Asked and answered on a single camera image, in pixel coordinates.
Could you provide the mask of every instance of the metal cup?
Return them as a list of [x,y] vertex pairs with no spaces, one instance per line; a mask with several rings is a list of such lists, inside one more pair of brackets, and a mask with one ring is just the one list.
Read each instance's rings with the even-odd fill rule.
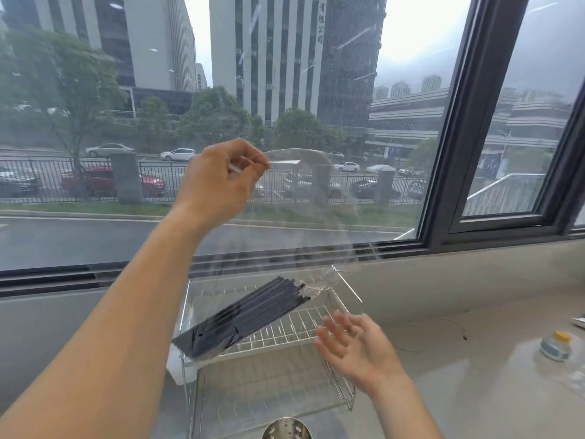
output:
[[312,439],[312,437],[307,426],[293,417],[275,420],[262,435],[262,439]]

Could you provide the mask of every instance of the yellow lid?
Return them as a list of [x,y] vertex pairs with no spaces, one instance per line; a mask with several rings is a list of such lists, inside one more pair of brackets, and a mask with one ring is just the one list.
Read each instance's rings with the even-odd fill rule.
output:
[[557,330],[554,332],[554,335],[557,338],[557,340],[560,340],[561,342],[564,342],[566,344],[568,344],[571,341],[571,335],[566,331]]

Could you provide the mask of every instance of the dish rack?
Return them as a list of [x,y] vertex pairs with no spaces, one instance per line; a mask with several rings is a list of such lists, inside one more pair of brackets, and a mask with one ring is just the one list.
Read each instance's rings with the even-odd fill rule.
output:
[[[178,352],[190,418],[188,438],[225,438],[259,430],[279,417],[301,417],[343,405],[353,409],[355,387],[312,345],[323,316],[332,317],[336,310],[362,312],[360,297],[332,268],[339,278],[335,289],[319,276],[315,280],[289,275],[307,284],[315,297],[222,354],[194,362]],[[190,280],[175,335],[272,278],[274,274],[211,284]],[[187,382],[190,375],[197,376],[194,382]]]

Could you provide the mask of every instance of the hand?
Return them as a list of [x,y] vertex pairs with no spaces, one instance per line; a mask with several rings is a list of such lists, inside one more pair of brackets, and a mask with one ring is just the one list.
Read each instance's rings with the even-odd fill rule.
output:
[[315,346],[359,389],[374,399],[392,378],[406,376],[392,344],[369,316],[345,316],[336,311],[334,317],[339,325],[323,317],[324,326],[317,328]]
[[[243,169],[239,175],[230,174],[231,162]],[[264,153],[244,139],[208,146],[185,169],[172,213],[210,231],[242,210],[268,168]]]

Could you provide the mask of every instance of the grass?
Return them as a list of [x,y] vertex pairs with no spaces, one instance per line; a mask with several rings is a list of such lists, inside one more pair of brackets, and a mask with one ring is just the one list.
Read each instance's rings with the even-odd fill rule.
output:
[[[123,205],[116,201],[56,202],[40,204],[0,204],[2,209],[20,211],[86,212],[100,214],[127,214],[165,216],[171,204],[145,203]],[[358,206],[330,205],[317,211],[309,204],[254,203],[249,204],[236,217],[242,220],[262,220],[278,225],[281,223],[313,223],[324,228],[340,225],[371,225],[380,227],[412,228],[420,211],[419,205],[362,204]]]

